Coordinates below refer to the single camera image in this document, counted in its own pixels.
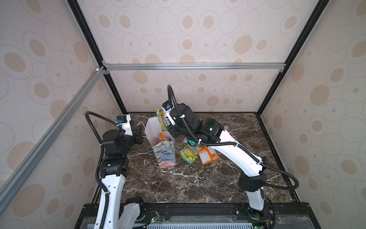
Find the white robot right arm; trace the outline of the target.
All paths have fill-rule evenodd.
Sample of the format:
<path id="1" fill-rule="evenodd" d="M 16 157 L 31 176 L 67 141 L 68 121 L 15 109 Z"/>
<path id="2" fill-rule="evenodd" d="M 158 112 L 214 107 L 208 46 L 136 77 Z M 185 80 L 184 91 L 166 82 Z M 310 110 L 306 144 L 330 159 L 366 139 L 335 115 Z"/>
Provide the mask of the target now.
<path id="1" fill-rule="evenodd" d="M 234 162 L 241 170 L 238 186 L 246 192 L 249 207 L 255 211 L 263 211 L 265 205 L 263 186 L 266 183 L 266 173 L 261 165 L 262 158 L 239 144 L 215 119 L 201 120 L 185 104 L 179 104 L 178 108 L 181 110 L 183 118 L 169 101 L 162 105 L 169 133 L 174 138 L 186 135 L 188 141 L 211 147 Z"/>

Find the yellow green snack packet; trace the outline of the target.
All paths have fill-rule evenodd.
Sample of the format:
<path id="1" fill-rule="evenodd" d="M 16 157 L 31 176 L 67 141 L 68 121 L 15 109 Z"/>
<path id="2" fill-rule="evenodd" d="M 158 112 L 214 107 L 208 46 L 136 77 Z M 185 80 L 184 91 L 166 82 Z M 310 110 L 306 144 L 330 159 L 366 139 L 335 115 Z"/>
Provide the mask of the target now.
<path id="1" fill-rule="evenodd" d="M 189 144 L 179 151 L 179 155 L 186 163 L 190 165 L 198 158 L 198 153 L 195 147 Z"/>

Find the black left corner post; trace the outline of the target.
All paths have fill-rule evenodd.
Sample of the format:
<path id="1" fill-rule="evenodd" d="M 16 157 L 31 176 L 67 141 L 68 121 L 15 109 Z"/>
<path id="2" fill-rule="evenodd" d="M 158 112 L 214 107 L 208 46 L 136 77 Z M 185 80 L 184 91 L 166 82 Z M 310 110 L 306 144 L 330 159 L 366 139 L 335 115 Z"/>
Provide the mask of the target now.
<path id="1" fill-rule="evenodd" d="M 107 65 L 104 61 L 104 58 L 99 50 L 99 47 L 96 43 L 96 40 L 94 38 L 94 36 L 92 35 L 92 32 L 88 26 L 88 23 L 85 19 L 85 16 L 81 10 L 81 7 L 79 5 L 79 3 L 76 0 L 67 0 L 67 3 L 71 9 L 71 12 L 73 14 L 73 16 L 75 17 L 83 35 L 84 38 L 86 39 L 88 46 L 94 56 L 94 59 L 96 60 L 97 64 L 99 67 L 104 67 L 106 69 Z M 128 112 L 126 110 L 126 107 L 120 97 L 120 94 L 117 90 L 117 87 L 113 81 L 112 76 L 110 75 L 110 73 L 106 70 L 106 73 L 104 74 L 104 78 L 107 82 L 107 85 L 120 109 L 120 111 L 122 112 L 123 115 L 127 115 Z"/>

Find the silver left aluminium rail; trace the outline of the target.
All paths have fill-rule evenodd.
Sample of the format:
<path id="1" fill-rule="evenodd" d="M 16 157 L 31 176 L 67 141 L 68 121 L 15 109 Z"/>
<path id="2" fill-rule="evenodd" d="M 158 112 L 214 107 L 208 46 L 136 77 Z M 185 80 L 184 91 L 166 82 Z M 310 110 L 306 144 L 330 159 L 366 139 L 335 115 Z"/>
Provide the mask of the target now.
<path id="1" fill-rule="evenodd" d="M 89 77 L 1 188 L 1 214 L 4 213 L 9 204 L 15 198 L 21 187 L 35 170 L 39 162 L 49 150 L 50 146 L 70 121 L 71 117 L 80 107 L 81 103 L 85 100 L 94 85 L 104 75 L 105 70 L 106 67 L 100 66 L 98 71 L 95 71 Z"/>

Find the silver rear aluminium rail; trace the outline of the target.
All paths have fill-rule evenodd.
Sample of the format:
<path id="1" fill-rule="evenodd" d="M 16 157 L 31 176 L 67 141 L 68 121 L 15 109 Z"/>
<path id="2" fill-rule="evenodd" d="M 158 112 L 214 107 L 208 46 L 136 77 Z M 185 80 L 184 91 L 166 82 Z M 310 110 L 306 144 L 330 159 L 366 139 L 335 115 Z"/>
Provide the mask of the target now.
<path id="1" fill-rule="evenodd" d="M 107 64 L 108 71 L 284 69 L 285 63 Z"/>

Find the green Fox's spring tea packet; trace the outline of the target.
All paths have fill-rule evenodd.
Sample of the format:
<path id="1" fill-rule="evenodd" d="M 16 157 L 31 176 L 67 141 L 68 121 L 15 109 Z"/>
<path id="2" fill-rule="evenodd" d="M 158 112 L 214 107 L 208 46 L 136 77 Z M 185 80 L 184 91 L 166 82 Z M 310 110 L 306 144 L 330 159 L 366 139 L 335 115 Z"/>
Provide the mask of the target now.
<path id="1" fill-rule="evenodd" d="M 168 132 L 167 127 L 169 126 L 168 122 L 166 121 L 165 118 L 165 111 L 163 109 L 155 109 L 155 113 L 158 117 L 158 121 L 161 125 L 162 131 L 163 132 Z"/>

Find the black corner post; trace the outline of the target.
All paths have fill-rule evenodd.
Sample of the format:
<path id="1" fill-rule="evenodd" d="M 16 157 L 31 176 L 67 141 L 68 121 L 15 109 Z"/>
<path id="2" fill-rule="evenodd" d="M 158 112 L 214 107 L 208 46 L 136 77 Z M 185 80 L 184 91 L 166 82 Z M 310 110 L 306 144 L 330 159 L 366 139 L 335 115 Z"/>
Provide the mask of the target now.
<path id="1" fill-rule="evenodd" d="M 94 38 L 94 36 L 92 35 L 92 32 L 88 26 L 88 23 L 85 19 L 85 16 L 81 10 L 81 7 L 79 5 L 79 3 L 76 0 L 67 0 L 67 3 L 71 9 L 71 12 L 73 14 L 73 16 L 75 17 L 83 35 L 84 38 L 86 39 L 88 46 L 94 56 L 94 59 L 96 60 L 97 64 L 99 67 L 104 67 L 106 69 L 107 65 L 104 61 L 104 58 L 99 50 L 99 47 L 96 43 L 96 40 Z M 120 94 L 117 90 L 117 87 L 113 81 L 112 76 L 110 75 L 110 73 L 106 70 L 106 73 L 104 74 L 104 78 L 107 82 L 107 85 L 120 109 L 120 111 L 122 112 L 123 115 L 127 115 L 128 112 L 126 110 L 126 107 L 120 97 Z"/>
<path id="2" fill-rule="evenodd" d="M 285 61 L 285 67 L 282 71 L 279 72 L 277 77 L 275 78 L 274 83 L 270 87 L 264 101 L 262 102 L 260 108 L 258 109 L 256 116 L 260 117 L 265 109 L 267 108 L 269 102 L 271 101 L 272 97 L 274 96 L 276 90 L 280 86 L 281 82 L 283 81 L 284 77 L 286 76 L 287 72 L 289 71 L 291 65 L 295 61 L 297 55 L 300 53 L 301 49 L 303 48 L 305 42 L 309 38 L 311 32 L 315 28 L 317 22 L 319 21 L 320 17 L 322 16 L 323 12 L 325 11 L 326 7 L 330 3 L 330 0 L 320 0 L 317 2 L 313 12 L 310 14 L 309 19 L 306 21 L 304 28 L 302 29 L 298 39 L 296 40 L 289 56 Z"/>

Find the silver aluminium rail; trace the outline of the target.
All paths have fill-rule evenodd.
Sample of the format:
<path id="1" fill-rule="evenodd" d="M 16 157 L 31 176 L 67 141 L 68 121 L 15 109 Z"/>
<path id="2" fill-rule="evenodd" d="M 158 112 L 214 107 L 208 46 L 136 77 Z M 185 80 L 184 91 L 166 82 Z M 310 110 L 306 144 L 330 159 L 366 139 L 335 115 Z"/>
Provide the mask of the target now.
<path id="1" fill-rule="evenodd" d="M 71 117 L 80 107 L 81 103 L 85 100 L 94 85 L 104 75 L 105 70 L 106 67 L 100 66 L 98 71 L 95 71 L 89 77 L 1 188 L 1 214 L 4 213 L 9 204 L 15 198 L 21 187 L 35 170 L 39 162 L 49 150 L 50 146 L 70 121 Z"/>
<path id="2" fill-rule="evenodd" d="M 107 64 L 108 71 L 284 69 L 285 63 Z"/>

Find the white floral paper bag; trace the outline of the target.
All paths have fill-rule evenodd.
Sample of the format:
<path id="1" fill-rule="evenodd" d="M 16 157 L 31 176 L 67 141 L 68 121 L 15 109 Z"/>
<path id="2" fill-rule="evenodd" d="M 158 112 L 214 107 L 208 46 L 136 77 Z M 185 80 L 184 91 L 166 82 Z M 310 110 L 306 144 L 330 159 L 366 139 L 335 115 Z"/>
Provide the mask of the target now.
<path id="1" fill-rule="evenodd" d="M 151 117 L 145 125 L 145 136 L 152 147 L 159 169 L 170 169 L 174 167 L 175 140 L 155 144 L 155 139 L 163 132 L 158 117 Z"/>

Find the black right corner post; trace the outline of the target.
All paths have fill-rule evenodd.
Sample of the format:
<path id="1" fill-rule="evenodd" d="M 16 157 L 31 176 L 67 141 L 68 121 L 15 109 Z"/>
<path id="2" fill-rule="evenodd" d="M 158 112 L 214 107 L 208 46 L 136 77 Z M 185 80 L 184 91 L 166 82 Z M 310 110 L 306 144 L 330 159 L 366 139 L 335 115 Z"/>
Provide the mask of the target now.
<path id="1" fill-rule="evenodd" d="M 295 61 L 297 55 L 300 53 L 301 49 L 303 48 L 305 42 L 309 38 L 311 32 L 315 28 L 317 22 L 319 21 L 320 17 L 322 16 L 323 12 L 325 11 L 326 7 L 330 3 L 330 0 L 320 0 L 317 2 L 313 12 L 310 14 L 309 19 L 306 21 L 304 28 L 302 29 L 298 39 L 296 40 L 289 56 L 285 61 L 285 67 L 282 71 L 279 72 L 277 77 L 275 78 L 274 83 L 270 87 L 264 101 L 262 102 L 260 108 L 258 109 L 256 116 L 260 117 L 265 109 L 267 108 L 269 102 L 271 101 L 272 97 L 274 96 L 276 90 L 280 86 L 281 82 L 283 81 L 284 77 L 286 76 L 287 72 L 289 71 L 291 65 Z"/>

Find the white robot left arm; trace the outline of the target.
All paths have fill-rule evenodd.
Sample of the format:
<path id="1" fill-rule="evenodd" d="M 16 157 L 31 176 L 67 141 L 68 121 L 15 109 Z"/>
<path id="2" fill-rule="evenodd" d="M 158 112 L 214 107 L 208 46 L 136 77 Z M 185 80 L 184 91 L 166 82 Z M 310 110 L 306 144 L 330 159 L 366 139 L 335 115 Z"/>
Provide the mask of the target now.
<path id="1" fill-rule="evenodd" d="M 127 154 L 134 145 L 143 143 L 142 127 L 139 125 L 132 129 L 132 135 L 124 129 L 113 129 L 103 134 L 101 147 L 105 158 L 97 170 L 102 193 L 95 229 L 131 229 L 141 215 L 140 201 L 130 200 L 122 210 L 120 208 L 129 165 Z"/>

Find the pink candy packet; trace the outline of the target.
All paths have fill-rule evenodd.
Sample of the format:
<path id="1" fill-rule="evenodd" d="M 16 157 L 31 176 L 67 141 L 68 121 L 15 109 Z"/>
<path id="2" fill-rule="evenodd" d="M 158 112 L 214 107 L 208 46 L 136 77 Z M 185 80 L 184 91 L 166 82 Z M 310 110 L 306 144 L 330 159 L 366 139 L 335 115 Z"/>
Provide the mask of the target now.
<path id="1" fill-rule="evenodd" d="M 230 126 L 228 125 L 225 125 L 224 126 L 224 129 L 230 134 L 230 136 L 235 139 L 235 140 L 238 140 L 238 138 L 236 137 L 236 135 L 232 132 Z"/>

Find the orange snack packet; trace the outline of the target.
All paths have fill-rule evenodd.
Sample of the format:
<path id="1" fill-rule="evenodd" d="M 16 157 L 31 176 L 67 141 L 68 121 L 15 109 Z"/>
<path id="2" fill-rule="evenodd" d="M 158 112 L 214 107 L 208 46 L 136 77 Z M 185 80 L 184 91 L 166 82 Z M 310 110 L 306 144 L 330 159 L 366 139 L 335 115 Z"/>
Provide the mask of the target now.
<path id="1" fill-rule="evenodd" d="M 218 153 L 211 147 L 196 145 L 195 149 L 203 165 L 209 164 L 211 162 L 220 159 Z"/>

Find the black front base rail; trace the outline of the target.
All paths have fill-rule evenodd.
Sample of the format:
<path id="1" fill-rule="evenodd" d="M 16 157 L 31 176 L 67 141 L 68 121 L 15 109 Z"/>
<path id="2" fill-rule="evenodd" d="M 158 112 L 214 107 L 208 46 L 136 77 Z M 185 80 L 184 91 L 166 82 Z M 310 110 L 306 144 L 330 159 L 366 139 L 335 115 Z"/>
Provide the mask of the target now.
<path id="1" fill-rule="evenodd" d="M 308 203 L 266 203 L 261 219 L 247 203 L 145 204 L 132 225 L 149 229 L 319 229 Z"/>

